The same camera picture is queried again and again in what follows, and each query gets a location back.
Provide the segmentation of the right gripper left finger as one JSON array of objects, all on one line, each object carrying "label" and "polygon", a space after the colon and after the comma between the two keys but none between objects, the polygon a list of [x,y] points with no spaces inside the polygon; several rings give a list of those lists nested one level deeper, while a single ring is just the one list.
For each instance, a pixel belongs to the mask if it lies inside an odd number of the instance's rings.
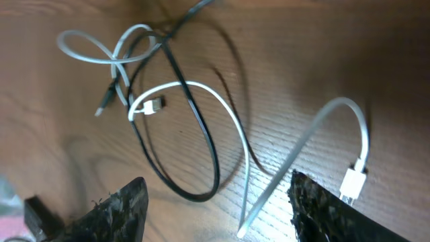
[{"label": "right gripper left finger", "polygon": [[37,241],[141,242],[147,209],[145,179],[136,177],[67,226],[39,197],[28,198],[24,200],[24,222]]}]

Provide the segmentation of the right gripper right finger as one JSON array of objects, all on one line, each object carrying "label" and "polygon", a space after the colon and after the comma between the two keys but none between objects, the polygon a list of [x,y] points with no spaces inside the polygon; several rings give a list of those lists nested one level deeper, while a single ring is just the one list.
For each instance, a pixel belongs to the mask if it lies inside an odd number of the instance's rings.
[{"label": "right gripper right finger", "polygon": [[288,196],[299,241],[407,242],[299,171],[292,172]]}]

